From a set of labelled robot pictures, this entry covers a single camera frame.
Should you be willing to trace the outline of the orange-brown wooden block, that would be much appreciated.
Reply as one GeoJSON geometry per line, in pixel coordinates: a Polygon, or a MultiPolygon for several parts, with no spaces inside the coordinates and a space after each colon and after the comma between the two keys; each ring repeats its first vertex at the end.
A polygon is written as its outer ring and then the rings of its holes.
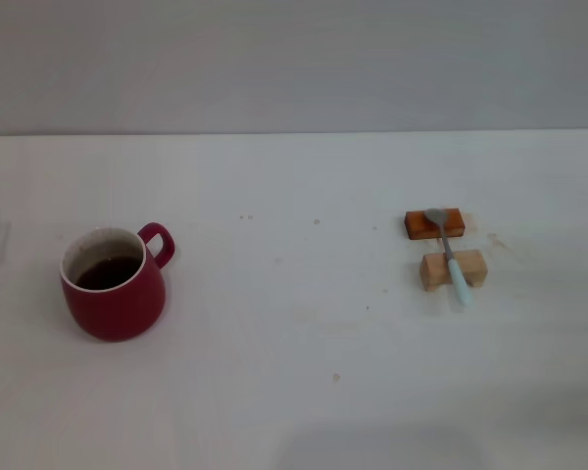
{"type": "MultiPolygon", "coordinates": [[[[462,237],[466,225],[459,209],[442,209],[447,215],[444,224],[448,238],[462,237]]],[[[406,231],[410,240],[432,240],[441,237],[439,227],[425,217],[424,211],[407,211],[404,218],[406,231]]]]}

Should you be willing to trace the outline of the metal spoon light blue handle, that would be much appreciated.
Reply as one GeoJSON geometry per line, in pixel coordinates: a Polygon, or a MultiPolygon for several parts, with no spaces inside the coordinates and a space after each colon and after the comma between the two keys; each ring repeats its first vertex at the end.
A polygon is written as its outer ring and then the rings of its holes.
{"type": "Polygon", "coordinates": [[[441,209],[427,209],[424,211],[425,218],[435,224],[441,235],[442,243],[445,250],[445,257],[447,266],[450,272],[451,280],[455,288],[458,301],[463,306],[468,306],[472,301],[472,296],[469,291],[466,279],[462,273],[459,263],[455,259],[455,255],[448,241],[445,224],[448,220],[448,214],[441,209]]]}

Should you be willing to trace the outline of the red ceramic coffee cup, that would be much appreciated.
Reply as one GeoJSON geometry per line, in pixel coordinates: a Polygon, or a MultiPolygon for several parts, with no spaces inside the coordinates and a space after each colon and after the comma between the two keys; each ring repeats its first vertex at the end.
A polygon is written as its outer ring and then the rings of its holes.
{"type": "Polygon", "coordinates": [[[103,227],[76,239],[60,261],[63,293],[76,324],[106,342],[146,332],[164,310],[162,269],[174,252],[172,235],[156,222],[136,233],[103,227]]]}

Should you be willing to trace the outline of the light wooden arch block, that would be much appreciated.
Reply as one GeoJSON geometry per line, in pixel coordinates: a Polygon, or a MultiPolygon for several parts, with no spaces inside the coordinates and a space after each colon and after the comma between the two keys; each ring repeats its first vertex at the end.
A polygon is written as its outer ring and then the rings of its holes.
{"type": "MultiPolygon", "coordinates": [[[[454,256],[467,285],[472,288],[481,287],[488,274],[482,253],[479,250],[455,251],[454,256]]],[[[443,253],[424,255],[419,266],[419,276],[425,292],[432,292],[440,286],[452,283],[446,256],[443,253]]]]}

